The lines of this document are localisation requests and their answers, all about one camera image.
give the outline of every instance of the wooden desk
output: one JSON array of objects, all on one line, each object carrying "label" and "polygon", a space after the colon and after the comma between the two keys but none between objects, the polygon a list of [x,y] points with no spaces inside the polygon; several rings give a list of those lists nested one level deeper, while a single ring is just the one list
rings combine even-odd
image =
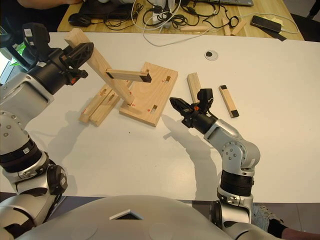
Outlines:
[{"label": "wooden desk", "polygon": [[[137,2],[140,2],[141,4],[144,5],[143,10],[141,11],[141,13],[139,14],[138,20],[137,20],[137,24],[141,27],[143,27],[143,22],[142,22],[142,16],[144,14],[144,12],[151,8],[151,5],[146,1],[146,0],[137,0]],[[74,13],[78,13],[80,8],[81,8],[82,3],[79,4],[74,4],[74,5],[70,5],[70,7],[68,8],[67,12],[65,13],[59,27],[58,27],[58,32],[69,32],[72,28],[74,28],[74,26],[70,25],[68,22],[68,18],[71,14]],[[228,16],[232,17],[232,16],[245,16],[247,14],[250,13],[273,13],[273,14],[277,14],[280,16],[285,16],[287,18],[292,19],[286,5],[284,4],[283,0],[254,0],[254,6],[248,7],[248,6],[233,6],[233,5],[225,5],[228,12]],[[209,15],[212,12],[212,8],[208,7],[207,4],[205,3],[198,3],[195,7],[195,10],[200,13],[200,14],[207,14]],[[184,16],[186,16],[188,18],[189,23],[193,24],[196,23],[197,18],[195,16],[189,15],[188,13],[184,12],[182,9],[180,9],[178,11],[178,14],[183,14]],[[220,13],[215,16],[210,18],[209,20],[211,21],[211,23],[215,26],[221,26],[222,25],[222,17],[225,16],[225,11],[222,9],[220,11]],[[145,20],[147,20],[148,18],[151,17],[151,13],[146,15]],[[250,21],[251,21],[251,17],[247,16],[241,19],[244,19],[247,24],[244,26],[244,28],[237,34],[237,36],[242,36],[242,37],[258,37],[258,38],[271,38],[269,35],[267,35],[266,33],[264,33],[262,30],[258,29],[257,27],[251,26],[250,25]],[[277,17],[281,20],[283,20],[283,24],[286,30],[291,31],[291,32],[295,32],[296,28],[293,25],[292,22],[283,19],[281,17]],[[209,26],[208,23],[203,22],[202,20],[204,18],[200,18],[200,25],[206,25]],[[96,22],[101,22],[101,19],[94,19],[92,20],[94,23]],[[123,23],[121,25],[121,27],[119,27],[119,29],[124,28],[126,26],[129,26],[132,24],[132,21],[127,21],[125,23]],[[141,33],[142,30],[139,29],[138,27],[135,26],[131,26],[128,27],[124,30],[121,31],[114,31],[114,30],[110,30],[109,28],[107,28],[103,23],[99,23],[99,24],[92,24],[88,27],[82,27],[82,30],[84,32],[121,32],[121,33]],[[147,31],[148,33],[158,33],[158,30],[156,31]],[[166,34],[180,34],[180,30],[173,28],[172,26],[169,29],[163,29],[162,33],[166,33]],[[216,30],[210,30],[208,33],[206,33],[208,35],[224,35],[224,30],[221,29],[218,32],[216,32]],[[288,39],[292,39],[292,40],[304,40],[304,38],[302,37],[301,33],[297,33],[297,34],[291,34],[291,33],[287,33],[287,32],[283,32],[281,33],[283,36],[285,36]]]}]

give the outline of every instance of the cable connector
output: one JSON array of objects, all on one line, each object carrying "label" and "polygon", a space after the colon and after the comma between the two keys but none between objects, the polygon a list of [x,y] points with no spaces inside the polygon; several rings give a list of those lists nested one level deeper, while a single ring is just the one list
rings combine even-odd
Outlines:
[{"label": "cable connector", "polygon": [[194,14],[194,15],[197,14],[197,12],[196,12],[196,10],[194,8],[192,8],[190,6],[187,6],[186,8],[188,9],[190,14]]},{"label": "cable connector", "polygon": [[153,8],[153,12],[155,13],[155,14],[160,14],[160,13],[162,13],[163,12],[163,9],[162,9],[162,7],[161,6],[154,6],[154,8]]}]

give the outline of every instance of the smartphone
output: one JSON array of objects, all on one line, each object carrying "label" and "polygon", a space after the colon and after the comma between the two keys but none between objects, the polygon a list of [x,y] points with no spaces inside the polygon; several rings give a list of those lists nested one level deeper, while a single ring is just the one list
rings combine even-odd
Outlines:
[{"label": "smartphone", "polygon": [[280,33],[281,32],[281,24],[274,22],[274,21],[270,21],[268,19],[259,17],[254,15],[251,19],[250,24],[252,26],[258,27],[258,28],[264,28],[264,29],[269,29],[272,30],[276,33]]}]

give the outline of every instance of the white cable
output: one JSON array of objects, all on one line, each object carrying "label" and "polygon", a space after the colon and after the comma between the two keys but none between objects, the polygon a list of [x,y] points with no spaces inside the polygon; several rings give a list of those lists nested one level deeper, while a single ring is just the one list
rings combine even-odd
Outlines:
[{"label": "white cable", "polygon": [[[147,24],[144,25],[144,27],[140,27],[139,25],[137,25],[134,21],[134,17],[133,17],[133,12],[134,12],[134,7],[135,7],[135,3],[136,3],[137,0],[134,0],[133,2],[133,6],[132,6],[132,9],[131,9],[131,20],[133,22],[133,24],[139,28],[139,29],[142,29],[143,31],[144,30],[156,30],[156,29],[159,29],[159,28],[162,28],[167,22],[169,22],[175,15],[176,13],[178,12],[179,8],[180,8],[180,5],[181,5],[181,0],[179,0],[179,4],[178,4],[178,7],[176,8],[175,12],[172,14],[172,16],[166,20],[165,22],[163,22],[162,24],[160,24],[159,26],[155,27],[155,28],[146,28]],[[169,11],[164,11],[164,12],[161,12],[159,14],[157,14],[156,16],[152,16],[151,18],[154,18],[154,17],[157,17],[159,15],[162,15],[162,14],[166,14],[166,13],[170,13]]]},{"label": "white cable", "polygon": [[289,20],[290,22],[292,22],[292,23],[294,24],[295,29],[296,29],[296,32],[288,31],[288,30],[284,29],[283,27],[281,27],[281,31],[287,32],[287,33],[289,33],[289,34],[298,34],[298,33],[299,33],[299,28],[298,28],[297,24],[295,23],[295,21],[291,20],[290,18],[288,18],[288,17],[286,17],[286,16],[281,16],[281,15],[274,14],[274,13],[252,12],[252,13],[249,13],[249,14],[247,14],[247,15],[237,16],[237,17],[238,17],[238,18],[245,18],[245,17],[250,16],[250,15],[253,15],[253,14],[259,14],[259,15],[274,15],[274,16],[277,16],[277,17],[280,17],[280,18],[287,19],[287,20]]},{"label": "white cable", "polygon": [[[145,22],[145,25],[144,25],[144,28],[147,26],[148,22],[153,18],[154,16],[150,17],[146,22]],[[150,43],[151,45],[155,46],[155,47],[164,47],[164,46],[168,46],[168,45],[172,45],[172,44],[177,44],[177,43],[182,43],[182,42],[185,42],[185,41],[188,41],[188,40],[191,40],[191,39],[195,39],[195,38],[198,38],[202,35],[204,35],[205,33],[207,33],[208,31],[214,29],[213,27],[212,28],[209,28],[208,30],[204,31],[203,33],[201,33],[200,35],[196,35],[196,36],[192,36],[192,37],[189,37],[189,38],[186,38],[186,39],[182,39],[182,40],[178,40],[178,41],[173,41],[173,42],[169,42],[169,43],[166,43],[166,44],[155,44],[153,42],[151,42],[150,40],[148,40],[145,36],[145,30],[143,30],[142,32],[142,36],[144,37],[144,39]]]}]

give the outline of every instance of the wooden board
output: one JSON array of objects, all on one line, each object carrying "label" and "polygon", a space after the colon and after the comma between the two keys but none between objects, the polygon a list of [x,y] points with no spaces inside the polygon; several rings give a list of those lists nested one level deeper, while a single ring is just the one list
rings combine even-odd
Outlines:
[{"label": "wooden board", "polygon": [[231,118],[236,118],[236,117],[239,117],[239,112],[236,108],[236,105],[234,103],[234,101],[232,100],[231,98],[231,95],[229,93],[229,90],[227,88],[226,85],[221,85],[219,87],[219,91],[222,95],[222,98],[223,98],[223,101],[226,105],[226,108],[228,109],[228,112],[230,114],[230,117]]},{"label": "wooden board", "polygon": [[125,71],[116,69],[107,69],[106,74],[112,79],[121,79],[135,82],[151,83],[151,77],[148,71]]},{"label": "wooden board", "polygon": [[[73,28],[64,38],[64,40],[72,47],[76,47],[81,43],[89,43],[89,38],[80,28]],[[122,98],[127,104],[131,104],[134,96],[131,94],[124,82],[110,78],[106,74],[107,69],[111,66],[101,53],[94,47],[91,58],[86,61],[88,65]]]},{"label": "wooden board", "polygon": [[244,28],[244,26],[246,25],[246,23],[247,23],[247,22],[246,22],[245,20],[241,20],[241,21],[239,22],[239,24],[232,30],[231,36],[237,35],[237,34],[241,31],[241,29]]},{"label": "wooden board", "polygon": [[189,85],[192,101],[194,103],[198,103],[199,100],[197,98],[197,94],[201,89],[201,85],[200,85],[200,81],[199,81],[199,78],[198,78],[198,74],[196,72],[190,73],[186,77],[186,80],[187,80],[188,85]]},{"label": "wooden board", "polygon": [[79,117],[79,121],[83,123],[88,123],[90,116],[98,108],[98,106],[103,102],[107,95],[111,92],[112,88],[107,84],[103,85],[100,91],[93,97],[89,104],[85,107],[83,112]]},{"label": "wooden board", "polygon": [[155,127],[168,102],[178,72],[149,62],[143,65],[142,71],[147,69],[152,82],[134,82],[131,91],[135,99],[132,105],[124,102],[119,112]]},{"label": "wooden board", "polygon": [[[129,87],[132,81],[126,81],[127,86]],[[105,120],[111,110],[116,106],[119,102],[120,97],[115,93],[115,91],[111,90],[103,102],[97,107],[94,113],[90,116],[90,121],[96,125],[97,127]]]}]

